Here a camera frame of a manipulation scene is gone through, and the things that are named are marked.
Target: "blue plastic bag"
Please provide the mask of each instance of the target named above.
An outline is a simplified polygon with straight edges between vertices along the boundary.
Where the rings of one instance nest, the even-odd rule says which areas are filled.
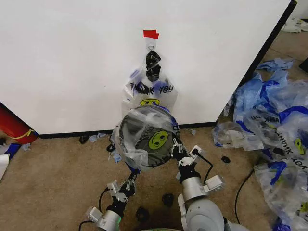
[[[265,69],[267,72],[277,71],[277,70],[286,70],[291,69],[293,65],[293,59],[281,59],[276,58],[273,60],[267,60],[264,63],[261,63],[257,70]]]

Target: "hanging plastic bag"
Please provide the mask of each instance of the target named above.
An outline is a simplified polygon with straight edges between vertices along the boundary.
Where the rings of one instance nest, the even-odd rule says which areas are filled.
[[[142,171],[171,158],[173,137],[180,137],[175,118],[157,105],[131,109],[116,126],[111,142],[132,169]]]
[[[161,57],[153,51],[156,47],[154,38],[158,38],[158,34],[146,38],[147,48],[150,51],[146,55],[146,64],[131,74],[124,87],[123,115],[130,109],[147,104],[156,104],[171,111],[175,104],[178,92],[159,65]]]
[[[253,133],[244,131],[235,122],[217,124],[212,130],[214,144],[223,148],[240,148],[245,151],[263,149],[262,141]]]
[[[307,230],[305,221],[297,224],[298,210],[308,199],[307,174],[289,161],[262,164],[254,169],[266,203],[282,221],[279,226],[283,230]]]

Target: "smiley face logo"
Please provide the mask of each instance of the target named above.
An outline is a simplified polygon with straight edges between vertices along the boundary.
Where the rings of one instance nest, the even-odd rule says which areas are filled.
[[[152,150],[156,150],[161,148],[168,139],[168,133],[166,131],[158,131],[156,132],[149,141],[149,148]]]
[[[156,104],[156,105],[159,105],[159,104],[160,104],[160,101],[157,100],[157,99],[146,99],[146,100],[140,101],[140,106],[147,105],[147,104]]]

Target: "black debris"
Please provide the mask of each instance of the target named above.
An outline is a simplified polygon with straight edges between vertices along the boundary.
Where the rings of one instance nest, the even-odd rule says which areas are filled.
[[[140,206],[137,209],[136,218],[139,222],[146,222],[150,218],[150,213],[147,209]]]
[[[221,160],[222,160],[223,162],[227,163],[227,164],[231,162],[231,160],[230,160],[228,157],[226,157],[226,156],[223,156],[223,157],[221,158]]]
[[[89,136],[80,136],[79,142],[81,144],[84,144],[84,143],[86,143],[88,141],[88,139],[89,139]]]
[[[6,141],[5,138],[0,138],[0,145],[1,146],[5,145],[5,141]]]
[[[173,205],[173,199],[174,199],[174,196],[171,193],[166,193],[162,197],[164,205],[169,207],[169,208],[172,207],[172,205]]]

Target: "black baseboard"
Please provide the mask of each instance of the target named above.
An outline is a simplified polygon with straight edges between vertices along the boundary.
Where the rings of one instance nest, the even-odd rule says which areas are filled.
[[[197,123],[197,124],[181,124],[180,128],[204,128],[214,127],[217,122]],[[83,132],[70,132],[70,133],[53,133],[53,134],[40,134],[38,135],[42,139],[51,138],[68,138],[68,137],[80,137],[80,136],[92,136],[97,135],[98,132],[111,134],[113,130],[100,130],[100,131],[83,131]]]
[[[206,128],[206,127],[215,127],[217,124],[216,122],[206,122],[206,123],[197,123],[197,124],[180,124],[180,129],[183,128]]]

